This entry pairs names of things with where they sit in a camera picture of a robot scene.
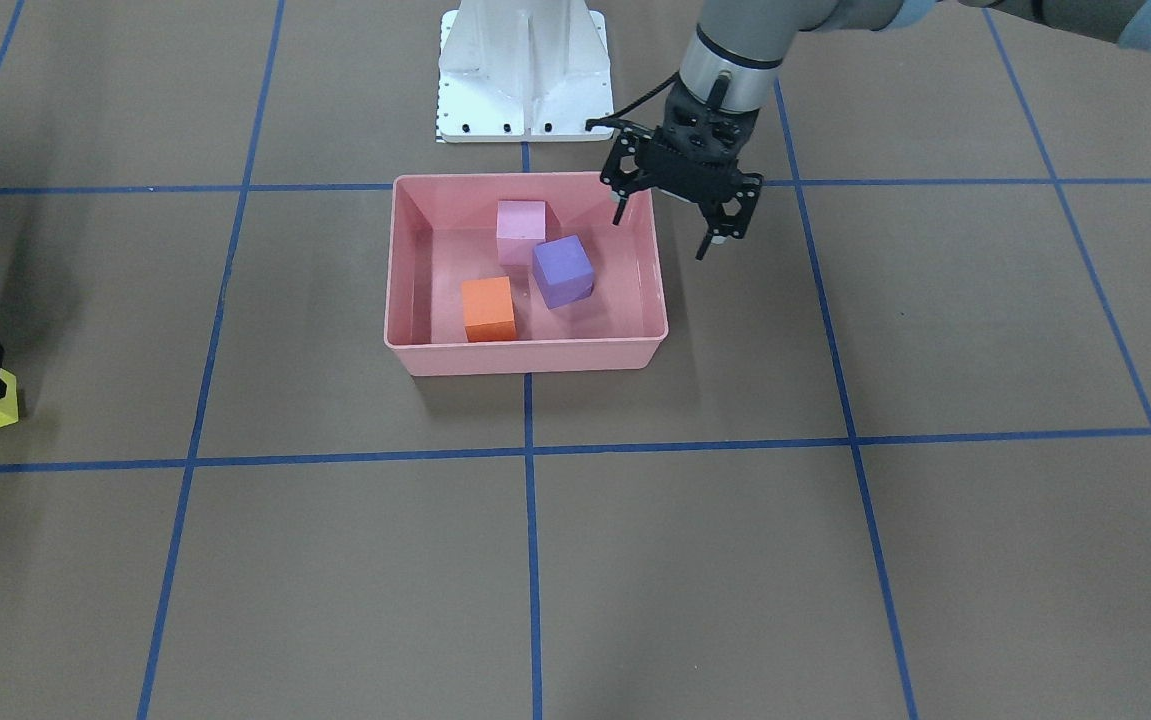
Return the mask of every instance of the white bracket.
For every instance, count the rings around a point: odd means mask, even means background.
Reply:
[[[605,18],[584,0],[462,0],[442,15],[439,141],[605,140]]]

